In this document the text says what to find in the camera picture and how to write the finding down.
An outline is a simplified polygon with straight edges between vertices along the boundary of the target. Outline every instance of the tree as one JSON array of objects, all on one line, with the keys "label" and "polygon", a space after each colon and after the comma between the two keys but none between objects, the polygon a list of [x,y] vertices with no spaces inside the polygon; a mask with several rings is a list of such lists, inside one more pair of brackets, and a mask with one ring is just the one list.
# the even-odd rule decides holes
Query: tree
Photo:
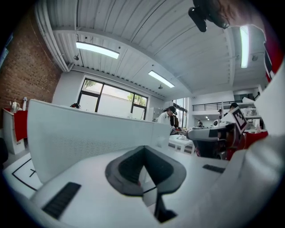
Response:
[{"label": "tree", "polygon": [[90,81],[90,80],[86,80],[85,84],[84,84],[84,89],[87,89],[88,87],[92,87],[96,84],[95,81]]},{"label": "tree", "polygon": [[130,102],[133,101],[133,98],[134,98],[134,103],[137,104],[137,105],[141,105],[141,106],[146,106],[146,100],[143,99],[141,96],[139,95],[135,95],[134,94],[130,94],[128,95],[128,100]]}]

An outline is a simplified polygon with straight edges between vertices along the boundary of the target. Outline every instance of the white table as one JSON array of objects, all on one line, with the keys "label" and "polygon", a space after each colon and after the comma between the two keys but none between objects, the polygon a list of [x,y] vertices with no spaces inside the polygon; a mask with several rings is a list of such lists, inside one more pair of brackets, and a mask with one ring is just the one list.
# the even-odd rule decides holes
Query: white table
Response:
[{"label": "white table", "polygon": [[180,147],[180,152],[184,152],[186,146],[192,145],[191,153],[194,153],[195,147],[193,142],[191,140],[177,139],[178,137],[181,137],[181,135],[171,135],[169,137],[169,143],[175,145],[175,150],[177,150],[177,147]]}]

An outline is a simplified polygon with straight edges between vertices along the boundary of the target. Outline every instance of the fluorescent light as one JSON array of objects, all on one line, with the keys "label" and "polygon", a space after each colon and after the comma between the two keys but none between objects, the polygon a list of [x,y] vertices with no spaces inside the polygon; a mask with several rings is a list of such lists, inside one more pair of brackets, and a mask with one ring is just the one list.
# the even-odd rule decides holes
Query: fluorescent light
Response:
[{"label": "fluorescent light", "polygon": [[110,57],[115,58],[115,59],[117,59],[119,57],[119,54],[120,54],[120,53],[112,51],[110,49],[103,48],[103,47],[98,46],[98,45],[84,43],[84,42],[76,42],[76,47],[80,48],[80,49],[88,50],[88,51],[97,52],[97,53],[100,53],[103,55],[107,55],[107,56],[110,56]]},{"label": "fluorescent light", "polygon": [[248,26],[240,27],[242,57],[241,57],[241,68],[248,67],[248,56],[249,56],[249,32]]},{"label": "fluorescent light", "polygon": [[158,75],[156,72],[151,71],[148,73],[149,75],[151,75],[152,77],[154,77],[155,79],[161,81],[162,83],[164,83],[165,85],[169,86],[170,88],[174,87],[174,85],[172,85],[169,81],[165,80],[163,77],[161,77],[160,75]]}]

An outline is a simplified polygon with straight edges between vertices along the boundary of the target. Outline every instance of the cubicle divider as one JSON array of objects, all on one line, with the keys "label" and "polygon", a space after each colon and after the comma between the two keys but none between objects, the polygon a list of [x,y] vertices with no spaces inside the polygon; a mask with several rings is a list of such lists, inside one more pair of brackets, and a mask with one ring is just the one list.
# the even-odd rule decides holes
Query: cubicle divider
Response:
[{"label": "cubicle divider", "polygon": [[134,146],[167,148],[169,126],[30,100],[28,144],[42,183],[76,162]]}]

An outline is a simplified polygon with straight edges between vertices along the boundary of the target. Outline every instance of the white shirt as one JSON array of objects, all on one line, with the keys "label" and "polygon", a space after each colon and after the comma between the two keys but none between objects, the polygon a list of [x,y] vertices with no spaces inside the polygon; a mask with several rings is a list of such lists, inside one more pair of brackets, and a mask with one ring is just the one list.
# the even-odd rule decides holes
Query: white shirt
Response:
[{"label": "white shirt", "polygon": [[163,112],[160,114],[157,123],[164,123],[170,125],[170,116],[167,114],[167,112]]}]

